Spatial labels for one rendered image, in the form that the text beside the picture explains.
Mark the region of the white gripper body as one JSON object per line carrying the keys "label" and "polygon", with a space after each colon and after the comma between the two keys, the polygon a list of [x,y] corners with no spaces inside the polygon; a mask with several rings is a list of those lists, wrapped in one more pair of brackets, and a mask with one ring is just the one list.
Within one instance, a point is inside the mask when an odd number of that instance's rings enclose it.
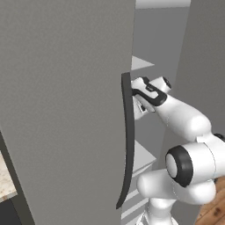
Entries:
{"label": "white gripper body", "polygon": [[139,120],[144,114],[144,111],[142,110],[142,105],[136,98],[133,98],[133,105],[134,105],[134,119]]}

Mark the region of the grey freezer door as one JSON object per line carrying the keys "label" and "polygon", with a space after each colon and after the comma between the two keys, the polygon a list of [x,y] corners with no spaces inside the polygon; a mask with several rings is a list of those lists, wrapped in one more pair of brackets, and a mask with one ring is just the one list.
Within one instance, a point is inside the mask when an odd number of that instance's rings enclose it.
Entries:
{"label": "grey freezer door", "polygon": [[0,131],[22,225],[120,225],[134,7],[0,0]]}

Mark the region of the dark base cupboard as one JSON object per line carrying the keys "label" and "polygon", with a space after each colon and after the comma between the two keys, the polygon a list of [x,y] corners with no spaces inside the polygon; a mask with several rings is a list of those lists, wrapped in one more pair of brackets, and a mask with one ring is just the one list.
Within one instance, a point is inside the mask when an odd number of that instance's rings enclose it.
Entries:
{"label": "dark base cupboard", "polygon": [[22,225],[12,199],[0,203],[0,225]]}

